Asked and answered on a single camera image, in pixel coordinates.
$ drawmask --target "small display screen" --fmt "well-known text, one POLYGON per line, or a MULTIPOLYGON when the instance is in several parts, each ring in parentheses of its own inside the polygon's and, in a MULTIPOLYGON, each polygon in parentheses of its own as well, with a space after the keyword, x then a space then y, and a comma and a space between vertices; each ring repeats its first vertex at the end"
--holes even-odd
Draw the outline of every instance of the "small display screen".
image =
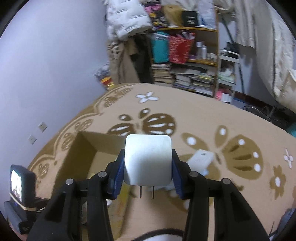
POLYGON ((22 202, 22 179, 14 170, 11 172, 11 193, 22 202))

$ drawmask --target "white wall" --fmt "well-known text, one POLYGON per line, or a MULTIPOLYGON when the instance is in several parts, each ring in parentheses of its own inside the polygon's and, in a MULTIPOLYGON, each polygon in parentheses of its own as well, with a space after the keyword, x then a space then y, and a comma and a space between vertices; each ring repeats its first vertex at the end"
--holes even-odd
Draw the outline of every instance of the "white wall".
MULTIPOLYGON (((236 22, 234 18, 226 18, 226 23, 232 37, 235 40, 236 36, 236 22)), ((219 22, 219 49, 226 47, 226 42, 231 42, 223 23, 219 22)), ((241 68, 244 79, 244 91, 246 95, 252 96, 270 105, 276 102, 273 96, 268 92, 263 81, 259 77, 256 67, 256 50, 251 47, 240 47, 241 54, 241 68)), ((241 78, 238 68, 236 69, 237 85, 235 90, 242 92, 241 78)))
POLYGON ((30 0, 0 38, 0 209, 11 164, 27 167, 51 137, 102 95, 107 62, 100 0, 30 0), (44 121, 44 133, 37 129, 44 121), (37 141, 29 144, 33 134, 37 141))

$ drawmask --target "silver rivet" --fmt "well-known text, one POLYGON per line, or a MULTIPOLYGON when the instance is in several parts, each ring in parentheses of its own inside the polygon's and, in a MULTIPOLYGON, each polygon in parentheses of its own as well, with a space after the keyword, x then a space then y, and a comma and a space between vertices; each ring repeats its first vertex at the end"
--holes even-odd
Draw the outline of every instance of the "silver rivet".
POLYGON ((106 177, 107 173, 105 171, 101 171, 98 173, 99 177, 106 177))
POLYGON ((226 185, 231 183, 231 181, 228 178, 223 178, 222 182, 226 185))
POLYGON ((197 177, 197 176, 198 176, 198 172, 196 172, 196 171, 191 171, 191 172, 189 173, 189 175, 190 175, 191 177, 197 177))
POLYGON ((74 182, 74 180, 72 178, 69 178, 66 180, 67 185, 71 185, 73 182, 74 182))

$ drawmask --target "cardboard box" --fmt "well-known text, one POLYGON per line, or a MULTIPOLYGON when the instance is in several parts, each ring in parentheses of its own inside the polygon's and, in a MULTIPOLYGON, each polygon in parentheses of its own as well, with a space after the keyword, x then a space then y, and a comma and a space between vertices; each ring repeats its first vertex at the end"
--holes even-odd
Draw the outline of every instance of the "cardboard box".
MULTIPOLYGON (((100 171, 104 171, 108 163, 115 161, 120 150, 125 148, 125 141, 126 137, 116 135, 87 131, 78 132, 57 174, 53 193, 68 178, 81 181, 91 178, 100 171)), ((108 206, 114 240, 119 238, 121 233, 129 190, 130 186, 123 184, 120 195, 108 206)), ((88 240, 86 230, 86 225, 83 225, 83 240, 88 240)))

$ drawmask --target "blue gripper pad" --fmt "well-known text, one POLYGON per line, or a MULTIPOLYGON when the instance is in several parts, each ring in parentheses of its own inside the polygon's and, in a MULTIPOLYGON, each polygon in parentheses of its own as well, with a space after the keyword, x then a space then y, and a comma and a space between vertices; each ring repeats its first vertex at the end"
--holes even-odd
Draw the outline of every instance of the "blue gripper pad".
POLYGON ((173 159, 172 159, 172 178, 175 185, 176 193, 181 199, 184 198, 183 181, 181 178, 181 174, 177 168, 177 165, 173 159))
POLYGON ((124 152, 123 154, 120 153, 117 157, 117 160, 119 161, 119 167, 117 169, 117 173, 116 176, 114 178, 114 189, 113 189, 113 193, 112 196, 114 199, 117 198, 117 196, 120 194, 120 190, 121 190, 121 186, 123 183, 123 177, 124 177, 124 152))

